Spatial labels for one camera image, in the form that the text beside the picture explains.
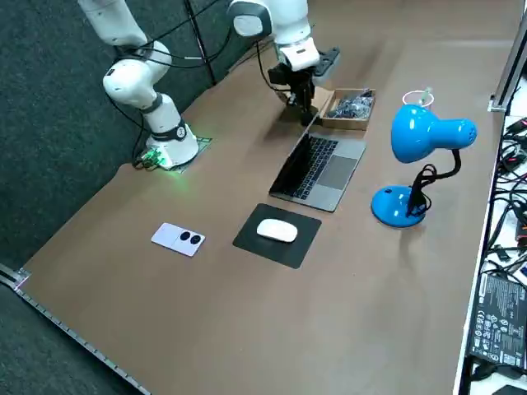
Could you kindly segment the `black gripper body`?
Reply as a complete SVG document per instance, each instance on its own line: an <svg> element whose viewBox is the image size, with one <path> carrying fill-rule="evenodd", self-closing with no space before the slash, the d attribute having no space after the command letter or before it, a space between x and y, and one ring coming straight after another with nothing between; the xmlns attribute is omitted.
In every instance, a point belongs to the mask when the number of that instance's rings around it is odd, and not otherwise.
<svg viewBox="0 0 527 395"><path fill-rule="evenodd" d="M291 92L296 97L307 97L312 99L315 86L312 77L315 67L311 66L298 71L293 71L283 63L268 69L268 78L272 86L277 86L279 91Z"/></svg>

